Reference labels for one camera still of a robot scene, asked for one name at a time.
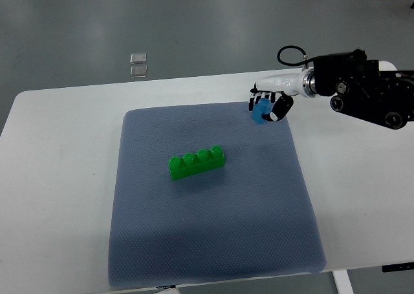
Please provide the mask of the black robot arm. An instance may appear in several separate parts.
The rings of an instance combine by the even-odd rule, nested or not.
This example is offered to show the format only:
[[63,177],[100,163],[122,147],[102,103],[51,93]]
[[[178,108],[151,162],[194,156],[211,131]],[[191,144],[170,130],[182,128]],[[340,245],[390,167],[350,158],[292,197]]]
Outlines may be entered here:
[[398,130],[413,121],[413,71],[381,70],[363,50],[307,58],[296,45],[279,49],[282,65],[303,66],[302,87],[311,96],[330,97],[333,111]]

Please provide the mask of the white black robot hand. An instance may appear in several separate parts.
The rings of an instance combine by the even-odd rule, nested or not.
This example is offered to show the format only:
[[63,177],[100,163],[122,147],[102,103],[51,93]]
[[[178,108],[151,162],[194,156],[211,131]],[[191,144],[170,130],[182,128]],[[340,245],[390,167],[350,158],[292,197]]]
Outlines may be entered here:
[[248,110],[252,112],[254,104],[260,98],[269,99],[272,111],[263,114],[262,118],[271,121],[282,120],[294,104],[294,96],[310,98],[304,74],[279,74],[257,80],[250,90]]

